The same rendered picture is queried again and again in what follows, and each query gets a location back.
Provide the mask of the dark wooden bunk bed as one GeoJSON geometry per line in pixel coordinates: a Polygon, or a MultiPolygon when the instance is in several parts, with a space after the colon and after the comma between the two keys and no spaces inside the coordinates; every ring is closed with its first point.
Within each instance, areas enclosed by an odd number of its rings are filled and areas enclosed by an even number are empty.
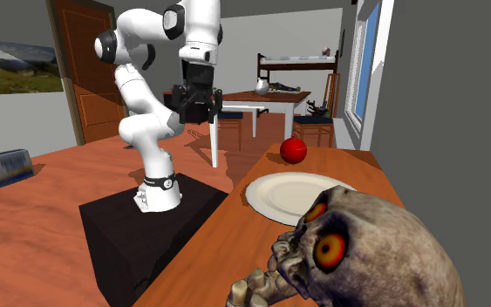
{"type": "Polygon", "coordinates": [[[338,71],[340,51],[334,55],[268,57],[261,53],[256,57],[256,76],[270,82],[274,71],[338,71]]]}

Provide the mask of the red pomegranate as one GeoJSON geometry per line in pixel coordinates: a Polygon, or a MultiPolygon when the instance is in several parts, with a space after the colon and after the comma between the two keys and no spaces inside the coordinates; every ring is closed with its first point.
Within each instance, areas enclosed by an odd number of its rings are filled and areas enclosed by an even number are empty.
{"type": "Polygon", "coordinates": [[[305,159],[307,155],[307,146],[294,133],[281,144],[280,155],[285,162],[297,164],[305,159]]]}

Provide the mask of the brown wooden door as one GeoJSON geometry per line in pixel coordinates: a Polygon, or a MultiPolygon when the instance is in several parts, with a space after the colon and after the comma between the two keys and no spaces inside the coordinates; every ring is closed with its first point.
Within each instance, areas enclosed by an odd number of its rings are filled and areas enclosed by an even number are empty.
{"type": "Polygon", "coordinates": [[[115,65],[101,62],[94,40],[113,29],[114,8],[94,0],[45,0],[77,143],[118,134],[127,109],[114,84],[115,65]]]}

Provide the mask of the wooden chair blue seat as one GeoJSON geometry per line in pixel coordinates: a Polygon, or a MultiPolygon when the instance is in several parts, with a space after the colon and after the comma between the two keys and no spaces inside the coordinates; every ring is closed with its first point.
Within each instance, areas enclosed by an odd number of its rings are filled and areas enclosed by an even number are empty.
{"type": "Polygon", "coordinates": [[[243,112],[218,112],[219,129],[233,128],[237,131],[238,150],[242,150],[242,120],[243,112]]]}
{"type": "Polygon", "coordinates": [[[338,109],[338,95],[340,89],[340,74],[329,73],[325,85],[324,102],[325,107],[316,107],[310,101],[306,104],[310,107],[311,115],[295,116],[293,119],[292,132],[303,139],[305,135],[316,135],[317,145],[321,146],[323,135],[329,136],[328,147],[334,145],[334,123],[338,109]]]}

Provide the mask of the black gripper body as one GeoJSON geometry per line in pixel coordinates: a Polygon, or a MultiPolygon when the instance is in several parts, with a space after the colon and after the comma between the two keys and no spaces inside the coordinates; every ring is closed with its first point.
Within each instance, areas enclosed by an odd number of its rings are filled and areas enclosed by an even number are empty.
{"type": "Polygon", "coordinates": [[[181,70],[184,79],[185,93],[187,98],[196,98],[207,94],[210,98],[213,95],[213,82],[215,68],[211,65],[193,64],[188,61],[181,61],[181,70]]]}

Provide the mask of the grey skull figure orange eyes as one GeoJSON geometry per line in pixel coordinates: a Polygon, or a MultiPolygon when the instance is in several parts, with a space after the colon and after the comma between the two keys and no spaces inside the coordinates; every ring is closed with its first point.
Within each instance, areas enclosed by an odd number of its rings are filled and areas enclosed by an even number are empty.
{"type": "Polygon", "coordinates": [[[389,201],[335,186],[276,239],[268,269],[232,284],[226,307],[300,295],[317,307],[466,307],[460,276],[421,220],[389,201]]]}

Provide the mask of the white framed window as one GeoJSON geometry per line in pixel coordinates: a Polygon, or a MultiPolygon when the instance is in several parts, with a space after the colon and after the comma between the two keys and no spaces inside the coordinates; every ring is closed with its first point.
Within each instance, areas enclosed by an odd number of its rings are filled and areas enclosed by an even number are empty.
{"type": "Polygon", "coordinates": [[[356,150],[371,148],[395,0],[358,0],[344,120],[356,150]]]}

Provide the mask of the landscape wall picture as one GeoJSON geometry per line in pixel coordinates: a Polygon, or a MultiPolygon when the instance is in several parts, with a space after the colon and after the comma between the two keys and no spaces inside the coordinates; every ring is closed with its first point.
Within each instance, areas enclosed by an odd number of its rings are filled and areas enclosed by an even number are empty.
{"type": "Polygon", "coordinates": [[[0,95],[63,90],[52,47],[0,41],[0,95]]]}

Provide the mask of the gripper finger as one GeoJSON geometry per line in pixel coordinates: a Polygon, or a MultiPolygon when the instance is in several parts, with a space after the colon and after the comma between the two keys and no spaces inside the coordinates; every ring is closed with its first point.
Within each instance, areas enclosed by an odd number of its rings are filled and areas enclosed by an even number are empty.
{"type": "Polygon", "coordinates": [[[222,90],[212,88],[208,93],[210,94],[210,96],[206,98],[206,104],[208,105],[208,122],[214,124],[215,116],[222,109],[222,90]]]}
{"type": "Polygon", "coordinates": [[[188,85],[174,85],[171,107],[178,113],[181,124],[195,122],[194,95],[188,85]]]}

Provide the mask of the white plate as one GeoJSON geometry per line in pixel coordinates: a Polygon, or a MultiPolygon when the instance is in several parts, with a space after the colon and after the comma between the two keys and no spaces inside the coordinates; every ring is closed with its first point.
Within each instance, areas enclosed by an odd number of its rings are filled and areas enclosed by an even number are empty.
{"type": "Polygon", "coordinates": [[[245,197],[258,214],[295,227],[319,194],[337,185],[354,190],[342,181],[320,174],[275,173],[252,181],[246,188],[245,197]]]}

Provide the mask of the orange wooden table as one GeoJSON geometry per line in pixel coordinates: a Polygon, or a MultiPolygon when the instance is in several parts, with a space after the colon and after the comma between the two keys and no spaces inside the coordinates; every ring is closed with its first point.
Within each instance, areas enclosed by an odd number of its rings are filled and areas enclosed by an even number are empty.
{"type": "Polygon", "coordinates": [[[357,190],[401,201],[372,153],[311,147],[296,165],[275,143],[157,276],[133,307],[224,307],[233,282],[265,269],[271,246],[289,227],[259,215],[245,199],[253,180],[278,172],[307,172],[341,180],[357,190]]]}

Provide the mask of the white-legged dining table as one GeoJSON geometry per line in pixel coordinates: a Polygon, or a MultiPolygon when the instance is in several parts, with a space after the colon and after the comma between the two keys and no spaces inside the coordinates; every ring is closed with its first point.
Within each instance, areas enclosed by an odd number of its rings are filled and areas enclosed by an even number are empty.
{"type": "MultiPolygon", "coordinates": [[[[280,93],[269,92],[259,95],[255,91],[226,93],[222,96],[224,112],[251,112],[253,119],[253,136],[256,136],[256,115],[260,110],[269,109],[271,113],[284,115],[284,135],[286,140],[292,134],[295,110],[304,105],[310,92],[280,93]]],[[[305,106],[301,109],[305,115],[305,106]]]]}

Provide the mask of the blue grey box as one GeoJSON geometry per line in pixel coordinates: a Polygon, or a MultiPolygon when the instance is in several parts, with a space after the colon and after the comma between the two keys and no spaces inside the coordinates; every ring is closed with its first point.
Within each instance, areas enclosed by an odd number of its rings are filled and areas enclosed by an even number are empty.
{"type": "Polygon", "coordinates": [[[27,150],[15,149],[0,153],[0,188],[33,175],[34,167],[27,150]]]}

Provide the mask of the dark robot stand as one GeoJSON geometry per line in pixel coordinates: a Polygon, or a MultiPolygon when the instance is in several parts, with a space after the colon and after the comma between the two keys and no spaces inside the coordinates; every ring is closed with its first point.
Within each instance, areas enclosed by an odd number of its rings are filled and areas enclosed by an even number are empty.
{"type": "Polygon", "coordinates": [[[132,307],[228,196],[185,174],[177,183],[181,203],[166,212],[141,212],[136,188],[78,207],[96,283],[110,307],[132,307]]]}

